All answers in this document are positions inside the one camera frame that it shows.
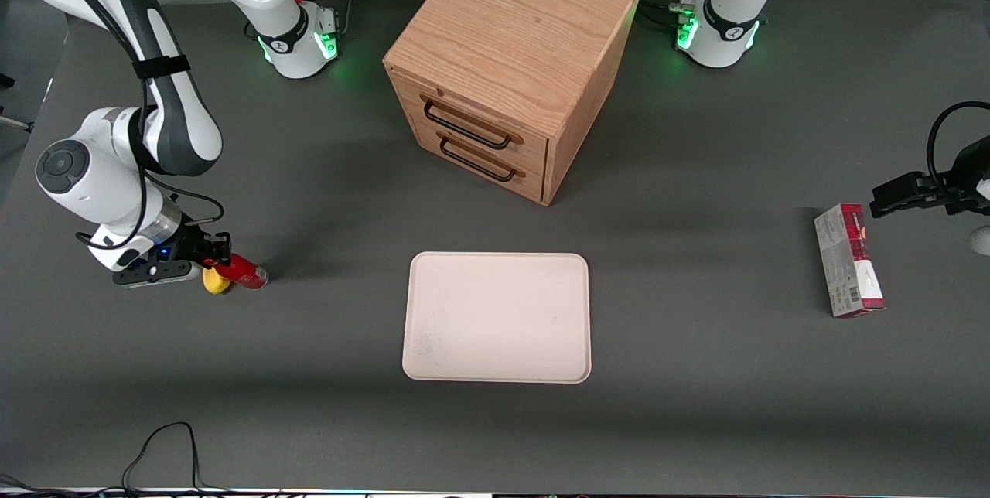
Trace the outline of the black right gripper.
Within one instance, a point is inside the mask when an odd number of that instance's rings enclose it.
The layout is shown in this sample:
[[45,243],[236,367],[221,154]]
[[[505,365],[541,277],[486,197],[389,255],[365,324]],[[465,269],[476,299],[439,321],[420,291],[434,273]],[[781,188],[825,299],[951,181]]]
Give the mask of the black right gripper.
[[180,224],[176,233],[159,245],[159,261],[188,261],[208,267],[229,267],[231,248],[229,231],[208,234],[199,226]]

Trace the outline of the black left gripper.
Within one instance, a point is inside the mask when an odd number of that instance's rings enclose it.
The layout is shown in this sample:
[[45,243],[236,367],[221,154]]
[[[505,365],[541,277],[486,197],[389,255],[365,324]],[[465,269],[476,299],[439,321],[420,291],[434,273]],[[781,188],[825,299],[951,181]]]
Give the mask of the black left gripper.
[[873,219],[899,210],[944,206],[947,215],[972,212],[989,216],[989,138],[984,136],[958,153],[952,167],[938,174],[943,195],[929,174],[908,172],[873,189],[869,204]]

